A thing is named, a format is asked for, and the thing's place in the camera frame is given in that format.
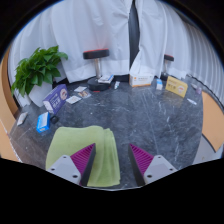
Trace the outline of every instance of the green towel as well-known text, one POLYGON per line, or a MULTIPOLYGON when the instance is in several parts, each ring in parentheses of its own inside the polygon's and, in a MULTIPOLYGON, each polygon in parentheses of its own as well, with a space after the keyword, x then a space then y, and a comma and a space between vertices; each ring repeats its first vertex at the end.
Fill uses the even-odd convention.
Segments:
POLYGON ((91 126, 87 128, 59 128, 51 142, 46 170, 62 155, 76 153, 80 149, 96 144, 96 156, 88 181, 89 187, 110 187, 120 183, 120 168, 117 148, 110 129, 91 126))

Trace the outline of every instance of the paper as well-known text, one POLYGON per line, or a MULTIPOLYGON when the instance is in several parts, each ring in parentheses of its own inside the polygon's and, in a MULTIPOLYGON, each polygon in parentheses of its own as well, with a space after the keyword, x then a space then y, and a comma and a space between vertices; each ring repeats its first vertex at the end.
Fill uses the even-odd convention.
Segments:
POLYGON ((114 78, 113 75, 105 75, 105 76, 102 76, 98 80, 98 83, 108 83, 108 84, 110 84, 112 82, 113 78, 114 78))
POLYGON ((190 103, 194 104, 194 105, 197 105, 196 102, 194 102, 193 100, 190 100, 190 99, 187 99, 190 103))
POLYGON ((83 86, 79 86, 77 89, 75 89, 74 91, 77 93, 82 92, 83 90, 85 90, 87 87, 83 87, 83 86))
POLYGON ((19 120, 18 120, 18 122, 17 122, 17 125, 18 125, 18 126, 21 125, 21 124, 24 122, 24 120, 25 120, 26 117, 27 117, 27 114, 28 114, 28 112, 25 112, 25 113, 22 113, 22 114, 20 115, 19 120))
POLYGON ((66 102, 68 102, 68 103, 70 103, 70 104, 73 104, 73 103, 78 102, 79 100, 81 100, 80 97, 72 96, 72 97, 70 97, 69 99, 67 99, 66 102))
POLYGON ((79 94, 79 96, 81 96, 82 98, 88 98, 88 97, 91 96, 91 94, 88 93, 87 91, 82 91, 82 92, 80 92, 80 93, 78 93, 78 94, 79 94))

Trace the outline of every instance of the gray marble floor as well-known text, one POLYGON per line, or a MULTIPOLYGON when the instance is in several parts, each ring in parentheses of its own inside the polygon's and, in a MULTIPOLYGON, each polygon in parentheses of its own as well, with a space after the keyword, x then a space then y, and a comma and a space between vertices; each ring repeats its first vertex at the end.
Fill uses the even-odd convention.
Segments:
MULTIPOLYGON (((132 143, 152 155, 164 156, 176 169, 192 165, 200 143, 203 124, 203 101, 191 87, 187 78, 185 98, 165 90, 156 90, 156 80, 151 86, 132 88, 120 83, 117 90, 95 93, 76 104, 66 103, 57 116, 59 121, 50 125, 50 131, 36 131, 37 118, 46 112, 34 104, 20 109, 29 115, 21 126, 14 125, 10 138, 22 162, 45 169, 45 161, 55 131, 59 127, 83 128, 98 125, 110 128, 115 136, 121 180, 120 185, 106 189, 137 187, 128 158, 128 144, 132 143), (188 99, 197 103, 193 105, 188 99)), ((69 84, 70 96, 74 89, 87 86, 86 82, 69 84)))

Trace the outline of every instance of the curtain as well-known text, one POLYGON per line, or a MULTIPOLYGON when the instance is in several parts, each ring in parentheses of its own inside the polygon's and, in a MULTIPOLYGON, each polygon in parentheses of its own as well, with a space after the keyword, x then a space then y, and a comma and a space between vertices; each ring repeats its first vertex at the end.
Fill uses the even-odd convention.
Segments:
POLYGON ((203 32, 185 23, 171 6, 160 1, 136 0, 136 8, 140 42, 130 74, 160 77, 164 54, 168 54, 174 57, 168 64, 169 75, 197 78, 224 104, 223 66, 203 32))
MULTIPOLYGON (((57 82, 67 78, 72 83, 94 77, 94 63, 84 60, 83 52, 102 48, 110 51, 109 57, 101 59, 102 74, 129 74, 131 3, 131 0, 66 0, 40 13, 13 42, 9 56, 10 84, 15 81, 15 68, 20 60, 38 47, 55 45, 68 55, 68 60, 62 58, 58 65, 61 77, 56 78, 57 82)), ((22 100, 21 106, 30 104, 28 96, 22 100)))

